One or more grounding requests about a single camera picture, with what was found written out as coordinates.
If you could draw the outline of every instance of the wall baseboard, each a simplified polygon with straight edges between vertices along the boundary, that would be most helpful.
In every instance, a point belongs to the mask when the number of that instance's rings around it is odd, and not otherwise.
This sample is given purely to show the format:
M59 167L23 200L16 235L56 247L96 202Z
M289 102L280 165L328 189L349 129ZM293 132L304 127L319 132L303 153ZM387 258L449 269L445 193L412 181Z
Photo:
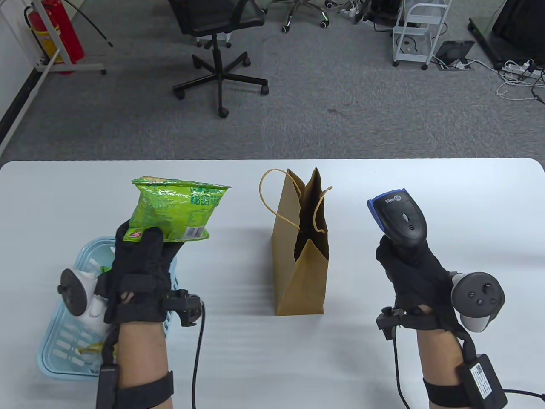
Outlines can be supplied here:
M17 115L19 115L19 112L27 101L30 92L36 86L40 77L41 73L33 69L31 74L28 76L27 80L17 93L17 96L9 106L8 110L5 112L2 119L0 119L0 142L4 140L9 129L13 125L13 122L15 121L15 118L17 118Z

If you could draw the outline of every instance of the black mesh chair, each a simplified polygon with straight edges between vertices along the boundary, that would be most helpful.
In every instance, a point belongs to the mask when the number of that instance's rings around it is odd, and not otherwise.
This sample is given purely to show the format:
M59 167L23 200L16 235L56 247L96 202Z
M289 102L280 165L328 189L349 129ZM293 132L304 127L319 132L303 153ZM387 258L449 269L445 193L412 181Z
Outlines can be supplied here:
M250 66L248 53L243 52L231 64L223 66L221 52L217 45L218 33L230 33L243 28L257 27L265 24L264 15L254 0L168 0L174 15L178 20L181 32L193 37L211 35L212 40L205 44L205 49L213 47L214 66L192 55L195 68L205 68L211 74L193 81L184 82L173 87L178 99L184 99L185 90L198 85L217 80L218 113L221 118L227 118L229 111L223 107L221 88L223 80L246 82L261 85L261 94L269 93L268 81L262 78L231 74L239 64Z

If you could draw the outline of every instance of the red fire extinguisher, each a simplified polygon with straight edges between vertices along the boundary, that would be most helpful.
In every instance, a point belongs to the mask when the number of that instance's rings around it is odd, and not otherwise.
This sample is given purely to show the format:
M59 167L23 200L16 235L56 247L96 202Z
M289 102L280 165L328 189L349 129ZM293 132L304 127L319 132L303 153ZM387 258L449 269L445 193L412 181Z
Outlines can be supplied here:
M62 1L41 0L41 3L47 12L53 27L58 32L60 39L66 48L66 52L70 56L70 61L72 64L76 64L85 56L85 52L81 46L79 38L77 37L72 22L64 9ZM57 47L51 39L51 35L47 32L47 28L45 27L45 24L38 12L33 10L28 14L27 19L32 31L34 34L36 34L36 37L40 41L44 51L50 58L53 57L54 53L57 51ZM62 62L61 56L59 56L57 61L55 61L55 63Z

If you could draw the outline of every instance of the forearm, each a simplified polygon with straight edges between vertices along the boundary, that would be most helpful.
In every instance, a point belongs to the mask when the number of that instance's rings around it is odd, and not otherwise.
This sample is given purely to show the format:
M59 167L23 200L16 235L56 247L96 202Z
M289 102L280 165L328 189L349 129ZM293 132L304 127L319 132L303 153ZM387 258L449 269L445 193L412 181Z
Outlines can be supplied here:
M422 373L426 382L438 386L454 386L461 383L456 368L463 363L462 349L456 337L442 329L416 331ZM429 403L430 409L440 409Z
M162 323L130 322L119 329L119 388L157 381L168 373L167 348ZM172 399L157 409L172 409Z

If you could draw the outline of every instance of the blue plastic basket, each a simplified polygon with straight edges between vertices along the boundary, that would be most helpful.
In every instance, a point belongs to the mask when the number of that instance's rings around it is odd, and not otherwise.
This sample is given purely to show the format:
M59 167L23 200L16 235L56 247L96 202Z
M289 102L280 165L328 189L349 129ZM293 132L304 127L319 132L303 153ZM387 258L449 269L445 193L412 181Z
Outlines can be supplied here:
M100 237L88 243L77 257L74 267L85 272L100 274L100 267L111 267L114 258L115 239ZM170 274L172 288L179 289L174 270L176 258L172 261ZM168 333L172 318L169 311L163 323ZM104 337L95 334L68 312L63 302L59 307L41 342L38 351L38 366L50 378L60 381L85 381L96 379L102 363L100 354L82 356L78 348L88 347L103 341Z

